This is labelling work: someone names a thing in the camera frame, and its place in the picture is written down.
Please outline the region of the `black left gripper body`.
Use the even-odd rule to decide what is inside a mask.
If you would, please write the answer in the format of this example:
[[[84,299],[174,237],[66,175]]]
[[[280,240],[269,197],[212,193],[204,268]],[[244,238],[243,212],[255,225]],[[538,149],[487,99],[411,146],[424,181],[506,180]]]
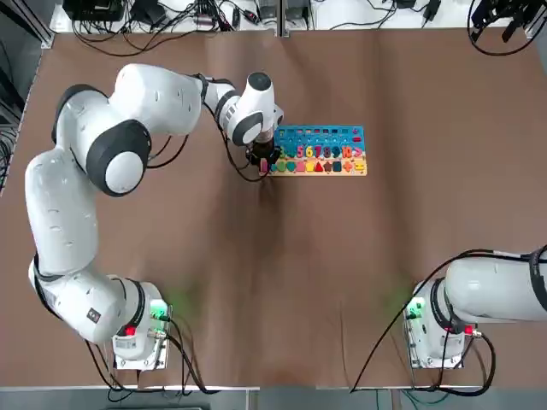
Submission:
[[[253,143],[249,148],[249,161],[258,161],[259,158],[266,160],[274,146],[274,142]]]

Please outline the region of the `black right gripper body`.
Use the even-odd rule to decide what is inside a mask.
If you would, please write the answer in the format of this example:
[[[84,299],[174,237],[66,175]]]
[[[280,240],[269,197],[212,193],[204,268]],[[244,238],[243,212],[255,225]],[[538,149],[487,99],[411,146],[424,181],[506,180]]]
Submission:
[[[538,13],[538,1],[493,0],[487,2],[486,23],[510,18],[518,25],[529,25]]]

